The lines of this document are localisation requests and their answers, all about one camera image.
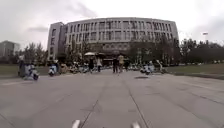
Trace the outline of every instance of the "building facade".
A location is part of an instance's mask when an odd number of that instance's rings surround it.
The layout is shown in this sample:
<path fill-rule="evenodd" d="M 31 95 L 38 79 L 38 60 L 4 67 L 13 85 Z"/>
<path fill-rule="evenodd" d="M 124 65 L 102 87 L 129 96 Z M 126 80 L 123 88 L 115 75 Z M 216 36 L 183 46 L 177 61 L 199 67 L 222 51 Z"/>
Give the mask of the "building facade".
<path fill-rule="evenodd" d="M 161 36 L 177 39 L 176 23 L 150 18 L 98 18 L 52 24 L 49 31 L 49 57 L 64 52 L 66 47 L 83 42 L 100 43 L 105 51 L 126 51 L 132 40 L 156 40 Z"/>
<path fill-rule="evenodd" d="M 0 43 L 0 57 L 9 57 L 19 52 L 20 45 L 11 41 L 3 41 Z"/>

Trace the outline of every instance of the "building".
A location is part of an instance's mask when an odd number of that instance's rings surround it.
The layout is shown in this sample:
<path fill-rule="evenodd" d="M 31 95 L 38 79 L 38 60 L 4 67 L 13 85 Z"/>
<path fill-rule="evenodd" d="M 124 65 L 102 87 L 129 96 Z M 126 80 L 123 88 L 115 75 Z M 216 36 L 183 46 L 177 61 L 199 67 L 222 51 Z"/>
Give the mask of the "building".
<path fill-rule="evenodd" d="M 75 44 L 100 43 L 104 51 L 127 51 L 132 40 L 147 38 L 156 40 L 161 36 L 177 39 L 176 23 L 151 18 L 97 18 L 52 24 L 48 37 L 49 59 Z"/>
<path fill-rule="evenodd" d="M 3 41 L 0 43 L 0 57 L 9 57 L 19 52 L 20 45 L 11 41 Z"/>

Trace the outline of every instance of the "sky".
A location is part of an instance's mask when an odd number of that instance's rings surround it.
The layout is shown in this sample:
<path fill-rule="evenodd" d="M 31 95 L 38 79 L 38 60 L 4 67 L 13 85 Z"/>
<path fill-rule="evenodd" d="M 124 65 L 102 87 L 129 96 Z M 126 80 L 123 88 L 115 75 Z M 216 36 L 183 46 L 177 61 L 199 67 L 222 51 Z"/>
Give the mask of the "sky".
<path fill-rule="evenodd" d="M 0 0 L 0 41 L 47 47 L 55 22 L 104 17 L 172 20 L 179 38 L 224 44 L 224 0 Z"/>

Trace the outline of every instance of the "lawn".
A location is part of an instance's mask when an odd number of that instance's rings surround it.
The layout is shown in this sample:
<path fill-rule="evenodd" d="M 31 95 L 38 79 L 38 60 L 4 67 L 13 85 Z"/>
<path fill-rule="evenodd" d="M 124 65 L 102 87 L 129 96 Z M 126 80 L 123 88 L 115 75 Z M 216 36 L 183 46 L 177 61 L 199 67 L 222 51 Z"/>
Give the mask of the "lawn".
<path fill-rule="evenodd" d="M 204 73 L 204 74 L 223 74 L 224 64 L 204 64 L 191 66 L 168 67 L 168 72 L 173 73 Z"/>
<path fill-rule="evenodd" d="M 40 75 L 46 75 L 48 73 L 48 67 L 37 67 L 37 71 Z M 0 65 L 0 76 L 17 76 L 18 65 Z"/>

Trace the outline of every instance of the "concrete pavement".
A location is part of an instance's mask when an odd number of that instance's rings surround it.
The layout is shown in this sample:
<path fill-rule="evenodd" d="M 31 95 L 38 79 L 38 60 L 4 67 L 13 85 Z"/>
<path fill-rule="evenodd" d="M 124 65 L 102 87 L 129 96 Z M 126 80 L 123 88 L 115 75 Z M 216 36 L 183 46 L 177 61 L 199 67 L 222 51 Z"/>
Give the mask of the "concrete pavement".
<path fill-rule="evenodd" d="M 222 128 L 224 81 L 139 72 L 0 80 L 0 128 Z"/>

